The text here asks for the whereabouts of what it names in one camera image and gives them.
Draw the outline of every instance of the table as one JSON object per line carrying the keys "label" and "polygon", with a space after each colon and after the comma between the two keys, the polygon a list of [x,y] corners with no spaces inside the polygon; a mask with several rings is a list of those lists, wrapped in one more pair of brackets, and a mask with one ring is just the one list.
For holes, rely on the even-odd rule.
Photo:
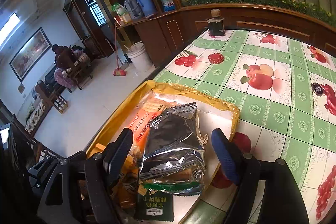
{"label": "table", "polygon": [[[222,54],[224,61],[212,64],[208,57],[213,53]],[[192,66],[175,63],[189,55],[197,57]],[[154,80],[187,85],[237,105],[241,115],[236,131],[250,138],[251,153],[259,160],[281,157],[287,162],[310,223],[318,223],[336,200],[333,187],[326,209],[316,220],[317,189],[336,165],[335,65],[336,58],[329,54],[280,35],[226,30],[223,37],[215,38],[205,31],[156,71]],[[260,75],[251,72],[252,82],[245,83],[248,70],[259,70]],[[313,83],[318,84],[315,91]],[[263,189],[260,181],[251,223],[257,221]],[[210,186],[184,223],[220,223],[235,190],[234,185]]]}

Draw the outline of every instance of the orange cracker package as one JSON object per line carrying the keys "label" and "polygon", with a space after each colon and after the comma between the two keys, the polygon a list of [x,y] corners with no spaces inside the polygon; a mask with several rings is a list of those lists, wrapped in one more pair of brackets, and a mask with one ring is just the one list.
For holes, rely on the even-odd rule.
{"label": "orange cracker package", "polygon": [[142,157],[149,133],[149,122],[160,115],[164,109],[175,105],[176,103],[165,102],[157,98],[151,98],[143,104],[128,126],[133,131],[133,145],[130,150],[132,156]]}

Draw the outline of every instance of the thermos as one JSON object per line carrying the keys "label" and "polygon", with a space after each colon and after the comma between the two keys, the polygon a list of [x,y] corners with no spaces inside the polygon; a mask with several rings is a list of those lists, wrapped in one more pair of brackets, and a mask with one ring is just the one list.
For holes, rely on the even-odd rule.
{"label": "thermos", "polygon": [[224,18],[221,18],[221,11],[219,9],[211,10],[213,18],[208,19],[208,27],[210,35],[214,37],[221,37],[225,35]]}
{"label": "thermos", "polygon": [[152,0],[137,0],[137,2],[141,6],[141,9],[144,12],[145,17],[150,17],[151,15],[157,13],[157,10]]}
{"label": "thermos", "polygon": [[139,3],[136,0],[125,0],[125,10],[131,15],[132,19],[143,17],[143,12]]}

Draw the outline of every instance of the white tile floor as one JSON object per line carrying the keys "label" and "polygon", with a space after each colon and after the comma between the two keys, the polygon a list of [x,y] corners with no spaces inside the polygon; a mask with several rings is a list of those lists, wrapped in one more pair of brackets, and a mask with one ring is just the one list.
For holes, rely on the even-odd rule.
{"label": "white tile floor", "polygon": [[38,128],[35,138],[54,152],[68,157],[84,149],[122,101],[154,70],[137,72],[131,64],[126,76],[113,76],[115,55],[96,60],[93,80],[83,90],[68,90],[62,96],[68,108],[61,114],[52,108]]}

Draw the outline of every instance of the white bucket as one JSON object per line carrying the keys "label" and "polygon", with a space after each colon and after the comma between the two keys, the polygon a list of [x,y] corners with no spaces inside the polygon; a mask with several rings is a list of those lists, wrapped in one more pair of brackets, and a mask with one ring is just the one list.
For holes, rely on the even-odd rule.
{"label": "white bucket", "polygon": [[130,51],[127,51],[127,56],[132,60],[138,71],[146,71],[153,66],[152,60],[150,60],[146,48],[141,41],[130,47]]}

